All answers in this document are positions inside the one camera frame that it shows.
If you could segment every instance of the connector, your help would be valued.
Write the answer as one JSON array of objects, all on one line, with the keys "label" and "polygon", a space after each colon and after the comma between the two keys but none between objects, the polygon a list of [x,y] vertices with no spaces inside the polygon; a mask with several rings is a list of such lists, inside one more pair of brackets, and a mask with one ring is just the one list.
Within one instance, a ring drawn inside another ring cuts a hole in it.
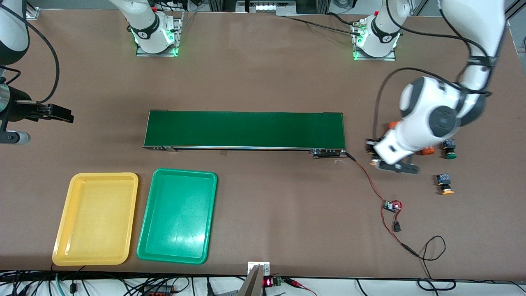
[{"label": "connector", "polygon": [[210,284],[210,282],[206,283],[206,290],[208,291],[208,293],[206,294],[207,296],[216,296],[214,294],[214,290],[212,289],[212,285]]},{"label": "connector", "polygon": [[71,285],[69,285],[69,292],[71,294],[75,294],[75,292],[77,292],[77,284],[76,283],[71,283]]},{"label": "connector", "polygon": [[283,282],[285,284],[289,284],[291,286],[293,286],[294,288],[299,288],[301,286],[301,284],[291,278],[285,278],[285,277],[281,277],[281,279],[283,279]]},{"label": "connector", "polygon": [[394,232],[400,232],[401,230],[402,230],[402,228],[400,227],[400,222],[395,221],[395,223],[393,224],[393,231]]}]

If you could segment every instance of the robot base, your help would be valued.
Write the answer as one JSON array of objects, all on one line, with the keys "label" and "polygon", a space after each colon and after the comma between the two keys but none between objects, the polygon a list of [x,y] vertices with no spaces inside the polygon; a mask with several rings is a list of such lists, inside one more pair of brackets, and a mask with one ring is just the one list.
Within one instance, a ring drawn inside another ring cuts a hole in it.
[{"label": "robot base", "polygon": [[183,16],[181,18],[174,18],[173,16],[168,16],[168,29],[174,30],[175,32],[166,31],[166,38],[174,40],[174,42],[169,45],[165,50],[159,53],[147,53],[137,44],[136,56],[164,56],[164,57],[174,57],[179,54],[179,44],[181,42],[181,32],[183,26]]},{"label": "robot base", "polygon": [[352,32],[357,32],[360,36],[352,36],[352,55],[355,61],[396,61],[395,49],[383,57],[373,57],[366,54],[357,44],[363,42],[363,38],[367,32],[367,20],[361,19],[360,22],[354,23],[351,27]]}]

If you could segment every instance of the red wire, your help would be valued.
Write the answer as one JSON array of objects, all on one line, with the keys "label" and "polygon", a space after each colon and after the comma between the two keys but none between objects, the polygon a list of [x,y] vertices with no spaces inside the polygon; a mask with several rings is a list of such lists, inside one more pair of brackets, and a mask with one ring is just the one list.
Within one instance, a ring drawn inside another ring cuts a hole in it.
[{"label": "red wire", "polygon": [[307,291],[311,292],[312,294],[314,294],[314,295],[318,296],[318,295],[316,294],[316,292],[315,292],[315,291],[313,291],[313,290],[310,290],[309,288],[306,288],[306,287],[305,287],[304,285],[301,285],[301,286],[300,286],[300,288],[301,288],[301,289],[304,289],[304,290],[307,290]]},{"label": "red wire", "polygon": [[376,193],[376,195],[382,200],[382,202],[386,202],[386,199],[384,199],[382,197],[382,194],[380,193],[380,191],[378,190],[378,188],[376,188],[376,185],[375,183],[372,181],[372,178],[371,176],[369,175],[369,173],[366,171],[365,167],[363,167],[363,165],[361,165],[361,163],[359,163],[358,161],[355,161],[356,164],[358,164],[358,166],[363,170],[363,172],[365,173],[365,176],[367,176],[367,179],[369,179],[369,184],[371,184],[371,188],[372,190]]},{"label": "red wire", "polygon": [[[371,184],[371,187],[372,187],[372,190],[376,193],[376,195],[382,200],[383,203],[386,202],[386,199],[383,198],[382,194],[380,193],[380,191],[378,190],[378,188],[376,187],[374,181],[372,180],[371,176],[369,175],[369,173],[367,172],[367,170],[365,169],[365,167],[363,167],[363,165],[361,165],[361,163],[359,163],[358,161],[355,161],[356,164],[363,170],[363,172],[365,173],[365,175],[367,176],[367,179],[369,180],[369,184]],[[395,214],[395,221],[397,220],[398,218],[398,214],[400,214],[400,212],[402,211],[403,209],[403,204],[401,201],[393,201],[393,203],[397,203],[399,206],[400,206],[400,210]],[[387,225],[386,223],[386,219],[383,217],[383,210],[384,210],[384,207],[383,207],[383,204],[382,204],[382,207],[380,208],[380,216],[382,217],[382,223],[383,223],[383,226],[387,229],[387,231],[389,232],[389,234],[392,235],[392,237],[401,245],[402,242],[398,239],[398,237],[396,236],[396,234],[393,233],[393,231],[391,230],[391,228],[389,228],[389,226]]]}]

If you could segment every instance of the metal mounting plate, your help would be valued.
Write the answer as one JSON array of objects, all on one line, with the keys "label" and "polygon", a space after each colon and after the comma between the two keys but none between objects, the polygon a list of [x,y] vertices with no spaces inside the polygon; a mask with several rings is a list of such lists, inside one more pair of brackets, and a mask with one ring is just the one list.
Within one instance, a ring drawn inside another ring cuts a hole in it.
[{"label": "metal mounting plate", "polygon": [[263,265],[264,271],[265,271],[265,276],[268,277],[270,275],[270,262],[257,262],[257,261],[250,261],[250,262],[248,262],[248,264],[247,264],[247,274],[250,273],[250,270],[252,270],[252,268],[254,266],[258,266],[258,265]]},{"label": "metal mounting plate", "polygon": [[[168,30],[166,31],[166,35],[168,38],[175,40],[173,44],[168,46],[165,50],[163,50],[160,53],[147,53],[143,51],[142,48],[137,44],[137,51],[136,56],[164,56],[164,57],[175,57],[179,55],[179,44],[181,43],[181,32],[183,27],[183,16],[181,18],[174,18],[173,16],[169,15],[168,17]],[[169,30],[175,29],[176,31],[174,33],[170,32]]]},{"label": "metal mounting plate", "polygon": [[[363,34],[364,28],[355,28],[354,26],[350,26],[352,32],[357,32],[360,34]],[[396,61],[395,56],[395,49],[393,48],[391,52],[384,56],[384,57],[372,57],[368,54],[366,54],[361,48],[359,48],[356,44],[361,41],[359,40],[360,36],[352,36],[352,55],[354,57],[355,61]]]}]

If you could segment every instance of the plastic tray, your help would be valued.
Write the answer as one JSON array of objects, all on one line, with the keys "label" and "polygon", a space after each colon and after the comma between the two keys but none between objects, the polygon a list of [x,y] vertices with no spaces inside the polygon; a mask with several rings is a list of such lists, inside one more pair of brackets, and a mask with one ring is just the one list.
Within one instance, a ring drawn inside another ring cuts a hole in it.
[{"label": "plastic tray", "polygon": [[139,179],[81,173],[69,184],[53,250],[60,266],[115,265],[128,258]]},{"label": "plastic tray", "polygon": [[143,260],[203,264],[214,211],[217,176],[158,169],[151,180],[137,256]]}]

